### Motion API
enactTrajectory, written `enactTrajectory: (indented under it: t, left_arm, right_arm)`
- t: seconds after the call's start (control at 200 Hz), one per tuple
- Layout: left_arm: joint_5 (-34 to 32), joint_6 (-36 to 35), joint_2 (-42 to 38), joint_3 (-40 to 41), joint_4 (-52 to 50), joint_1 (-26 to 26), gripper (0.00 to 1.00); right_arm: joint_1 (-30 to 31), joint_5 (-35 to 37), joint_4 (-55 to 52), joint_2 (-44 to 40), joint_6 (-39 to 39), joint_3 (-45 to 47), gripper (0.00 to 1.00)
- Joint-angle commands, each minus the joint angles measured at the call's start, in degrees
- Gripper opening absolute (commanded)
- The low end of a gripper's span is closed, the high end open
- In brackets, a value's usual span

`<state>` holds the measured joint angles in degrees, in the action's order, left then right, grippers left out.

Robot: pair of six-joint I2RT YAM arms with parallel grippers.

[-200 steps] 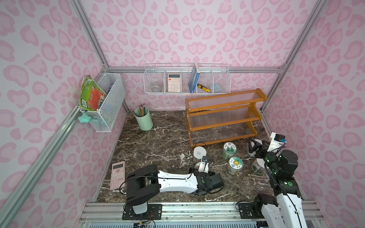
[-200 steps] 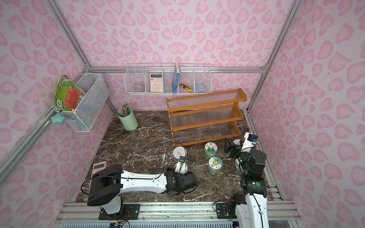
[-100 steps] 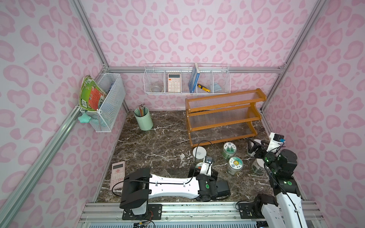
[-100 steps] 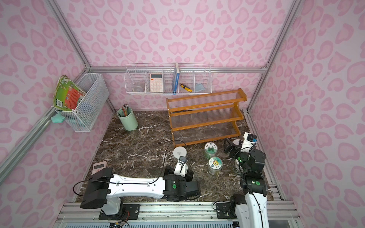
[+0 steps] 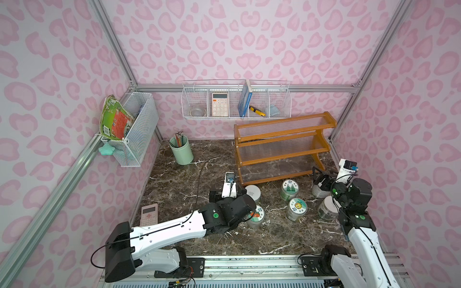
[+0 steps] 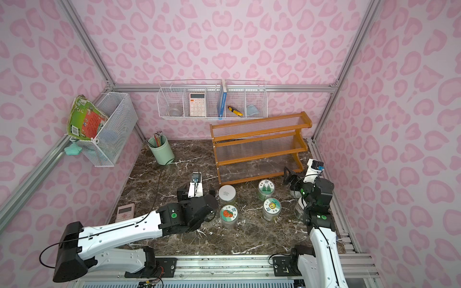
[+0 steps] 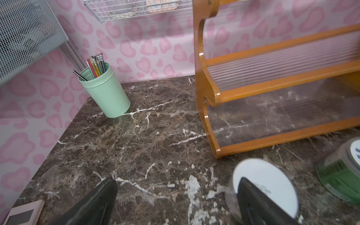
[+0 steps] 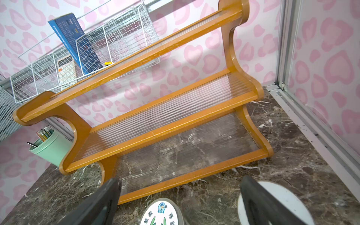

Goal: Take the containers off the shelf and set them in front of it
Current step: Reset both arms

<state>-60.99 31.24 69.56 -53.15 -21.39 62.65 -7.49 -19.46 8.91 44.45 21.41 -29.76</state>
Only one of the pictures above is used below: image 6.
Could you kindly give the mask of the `green label jar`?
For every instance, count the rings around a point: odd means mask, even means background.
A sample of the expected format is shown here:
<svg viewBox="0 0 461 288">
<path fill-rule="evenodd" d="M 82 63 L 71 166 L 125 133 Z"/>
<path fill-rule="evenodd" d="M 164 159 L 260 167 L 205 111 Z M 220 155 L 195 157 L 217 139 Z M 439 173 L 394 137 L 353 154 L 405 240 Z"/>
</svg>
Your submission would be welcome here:
<svg viewBox="0 0 461 288">
<path fill-rule="evenodd" d="M 221 205 L 233 205 L 236 201 L 237 192 L 234 186 L 224 185 L 218 191 L 218 198 Z"/>
<path fill-rule="evenodd" d="M 258 198 L 265 201 L 273 196 L 275 185 L 270 180 L 261 180 L 258 184 Z"/>
</svg>

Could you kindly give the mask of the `white label jar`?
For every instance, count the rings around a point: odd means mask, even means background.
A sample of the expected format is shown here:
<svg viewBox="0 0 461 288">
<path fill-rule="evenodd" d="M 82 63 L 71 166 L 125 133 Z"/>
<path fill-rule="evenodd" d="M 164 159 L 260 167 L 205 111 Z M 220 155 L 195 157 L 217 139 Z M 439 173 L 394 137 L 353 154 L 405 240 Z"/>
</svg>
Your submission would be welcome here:
<svg viewBox="0 0 461 288">
<path fill-rule="evenodd" d="M 305 207 L 306 207 L 306 202 L 304 201 L 304 199 L 299 198 L 297 200 L 297 204 L 295 205 L 295 216 L 300 221 L 304 219 Z"/>
</svg>

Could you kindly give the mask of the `sunflower label jar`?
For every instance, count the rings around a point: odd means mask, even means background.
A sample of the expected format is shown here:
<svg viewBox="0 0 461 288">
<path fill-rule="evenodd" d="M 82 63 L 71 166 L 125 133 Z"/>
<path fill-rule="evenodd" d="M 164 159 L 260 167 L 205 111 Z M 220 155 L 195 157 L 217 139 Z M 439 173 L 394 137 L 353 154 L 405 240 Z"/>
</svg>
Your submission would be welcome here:
<svg viewBox="0 0 461 288">
<path fill-rule="evenodd" d="M 275 220 L 281 213 L 282 205 L 279 200 L 275 198 L 265 199 L 263 204 L 263 218 L 271 222 Z"/>
</svg>

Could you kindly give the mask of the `tomato label jar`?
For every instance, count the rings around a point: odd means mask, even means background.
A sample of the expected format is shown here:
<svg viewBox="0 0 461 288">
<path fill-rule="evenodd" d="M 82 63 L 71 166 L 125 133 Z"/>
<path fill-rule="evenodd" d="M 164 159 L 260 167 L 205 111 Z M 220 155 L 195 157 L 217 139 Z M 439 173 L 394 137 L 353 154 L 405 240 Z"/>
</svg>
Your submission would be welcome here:
<svg viewBox="0 0 461 288">
<path fill-rule="evenodd" d="M 238 222 L 238 210 L 234 205 L 225 205 L 220 210 L 220 220 L 224 227 L 233 229 Z"/>
</svg>

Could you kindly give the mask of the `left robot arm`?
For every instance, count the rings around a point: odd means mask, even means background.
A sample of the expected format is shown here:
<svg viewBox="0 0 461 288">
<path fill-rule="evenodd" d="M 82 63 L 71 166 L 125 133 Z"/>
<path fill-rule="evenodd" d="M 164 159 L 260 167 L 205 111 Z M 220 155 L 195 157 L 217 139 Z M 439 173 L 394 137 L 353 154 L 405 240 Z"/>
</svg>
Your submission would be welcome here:
<svg viewBox="0 0 461 288">
<path fill-rule="evenodd" d="M 103 226 L 83 226 L 73 222 L 66 226 L 59 242 L 53 281 L 77 280 L 97 270 L 124 270 L 128 278 L 150 278 L 158 271 L 155 252 L 145 247 L 122 252 L 132 242 L 187 234 L 210 222 L 218 209 L 216 191 L 189 198 L 180 190 L 178 201 L 161 206 L 143 216 Z"/>
</svg>

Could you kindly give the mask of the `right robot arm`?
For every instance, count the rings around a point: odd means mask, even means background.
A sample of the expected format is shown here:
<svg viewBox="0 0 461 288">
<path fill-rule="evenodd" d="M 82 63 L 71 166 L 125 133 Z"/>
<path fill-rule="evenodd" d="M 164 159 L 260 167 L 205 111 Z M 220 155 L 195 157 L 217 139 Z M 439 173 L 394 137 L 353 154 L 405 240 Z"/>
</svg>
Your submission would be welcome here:
<svg viewBox="0 0 461 288">
<path fill-rule="evenodd" d="M 283 183 L 300 192 L 305 201 L 303 223 L 309 230 L 311 247 L 291 249 L 290 266 L 300 274 L 307 288 L 346 288 L 346 281 L 337 249 L 336 227 L 330 214 L 334 184 L 315 175 L 312 182 L 285 167 Z"/>
</svg>

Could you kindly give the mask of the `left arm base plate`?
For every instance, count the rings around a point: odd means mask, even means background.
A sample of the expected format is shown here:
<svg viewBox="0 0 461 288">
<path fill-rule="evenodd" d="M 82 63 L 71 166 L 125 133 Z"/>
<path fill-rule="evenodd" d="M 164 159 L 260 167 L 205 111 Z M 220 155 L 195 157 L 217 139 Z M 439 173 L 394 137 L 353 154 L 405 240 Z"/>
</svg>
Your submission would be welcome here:
<svg viewBox="0 0 461 288">
<path fill-rule="evenodd" d="M 148 259 L 143 269 L 134 273 L 125 272 L 124 277 L 140 279 L 173 278 L 177 261 L 177 258 Z"/>
</svg>

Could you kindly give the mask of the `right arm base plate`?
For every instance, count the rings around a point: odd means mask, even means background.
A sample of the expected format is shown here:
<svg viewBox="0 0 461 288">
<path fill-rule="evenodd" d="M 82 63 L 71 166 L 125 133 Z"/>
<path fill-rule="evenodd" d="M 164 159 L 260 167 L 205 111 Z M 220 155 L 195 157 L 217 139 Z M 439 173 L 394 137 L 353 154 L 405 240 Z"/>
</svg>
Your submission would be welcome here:
<svg viewBox="0 0 461 288">
<path fill-rule="evenodd" d="M 294 267 L 290 256 L 277 254 L 269 260 L 276 277 L 301 276 L 299 270 Z"/>
</svg>

